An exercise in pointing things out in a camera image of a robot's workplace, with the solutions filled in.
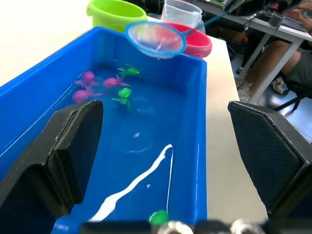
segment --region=clear plastic measuring cup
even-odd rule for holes
[[[202,10],[181,0],[165,0],[161,14],[162,21],[181,23],[196,28],[201,20]]]

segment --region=toy fish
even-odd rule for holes
[[[101,94],[94,94],[91,89],[88,90],[77,90],[73,95],[74,102],[81,102],[86,100],[88,97],[100,96]]]
[[[82,88],[88,89],[92,86],[98,85],[96,81],[94,81],[95,75],[93,72],[85,72],[82,75],[82,79],[76,80],[74,82],[75,85],[80,85]]]
[[[120,90],[118,92],[118,98],[113,98],[112,100],[114,101],[118,101],[123,105],[127,105],[128,109],[131,109],[131,105],[130,105],[130,101],[129,101],[129,97],[131,95],[132,90],[128,89],[128,88],[123,88],[122,90]]]
[[[122,79],[117,75],[117,78],[107,78],[104,82],[103,85],[106,88],[112,88],[116,85],[121,85],[121,86],[130,86],[130,84],[124,83]]]
[[[126,75],[137,76],[138,74],[140,74],[140,71],[138,69],[130,67],[129,69],[121,72],[121,79],[124,79]]]

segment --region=pink toy fish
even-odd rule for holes
[[[93,72],[85,72],[82,74],[82,79],[76,80],[74,82],[75,85],[80,85],[82,88],[88,89],[92,86],[98,85],[96,81],[94,81],[95,75]]]
[[[73,95],[74,102],[81,102],[86,100],[88,97],[100,96],[101,94],[92,93],[91,89],[88,90],[77,90]]]
[[[104,82],[103,82],[103,85],[106,87],[106,88],[112,88],[116,85],[121,85],[121,86],[130,86],[130,84],[127,84],[127,83],[124,83],[122,81],[122,79],[117,75],[116,76],[117,78],[107,78]]]

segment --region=red bowl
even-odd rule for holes
[[[175,22],[165,22],[165,24],[170,25],[171,27],[182,33],[192,29],[189,26]],[[186,37],[186,42],[187,48],[184,53],[201,59],[207,57],[210,54],[213,46],[209,37],[198,30],[188,35]]]

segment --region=white table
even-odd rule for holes
[[[46,3],[42,0],[2,1],[0,9],[17,12],[14,16],[9,11],[0,14],[0,24],[5,25],[1,33],[6,35],[0,37],[0,85],[90,29],[91,18],[85,13],[87,2],[54,0],[43,12]],[[238,100],[238,95],[226,43],[211,40],[213,50],[205,58],[208,216],[225,222],[237,218],[262,221],[266,210],[241,160],[227,110],[229,101]]]
[[[197,0],[192,1],[192,4],[200,7],[202,10],[207,11],[209,13],[219,15],[222,12],[221,8],[213,6],[208,3],[200,2]],[[276,75],[282,70],[282,67],[285,63],[289,60],[289,58],[293,55],[293,53],[299,48],[301,43],[304,40],[312,41],[312,37],[307,32],[301,32],[299,30],[283,26],[281,25],[278,29],[272,27],[268,22],[264,22],[259,19],[253,19],[249,24],[251,17],[238,17],[238,16],[223,16],[224,18],[240,23],[240,24],[247,24],[249,27],[259,30],[261,32],[266,33],[265,36],[262,38],[261,42],[259,43],[258,47],[246,63],[243,71],[241,72],[240,76],[244,76],[250,66],[252,65],[253,61],[257,58],[259,53],[261,52],[263,46],[268,42],[271,36],[276,36],[291,42],[291,46],[286,51],[284,56],[281,60],[277,63],[277,65],[270,71],[267,75],[265,80],[262,82],[254,96],[249,100],[249,103],[255,103],[260,98],[262,93],[266,90],[266,88],[270,85],[272,80],[276,77]]]

